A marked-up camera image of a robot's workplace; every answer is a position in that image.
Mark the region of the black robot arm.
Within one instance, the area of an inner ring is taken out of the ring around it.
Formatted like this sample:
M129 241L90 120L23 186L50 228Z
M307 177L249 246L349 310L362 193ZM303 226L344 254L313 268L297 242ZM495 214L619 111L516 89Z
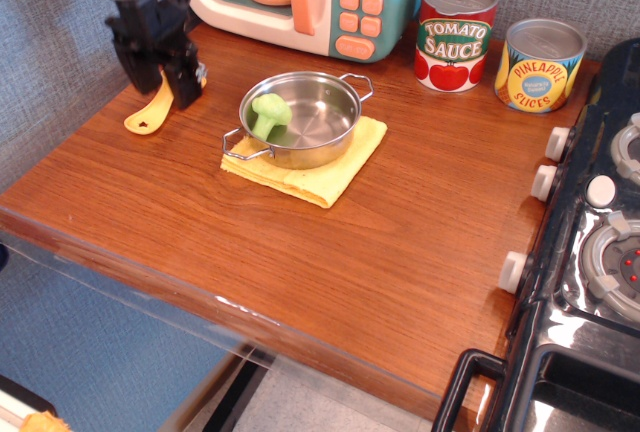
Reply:
M190 0L112 1L118 14L105 23L132 85L147 94L165 82L175 106L188 108L201 97L206 76L186 31Z

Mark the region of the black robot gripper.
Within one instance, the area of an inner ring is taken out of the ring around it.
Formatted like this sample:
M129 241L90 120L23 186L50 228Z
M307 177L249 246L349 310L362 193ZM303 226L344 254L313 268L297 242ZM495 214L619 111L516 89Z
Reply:
M174 103L180 110L202 95L206 68L186 36L190 0L113 0L119 15L107 20L117 57L132 85L155 91L164 69Z

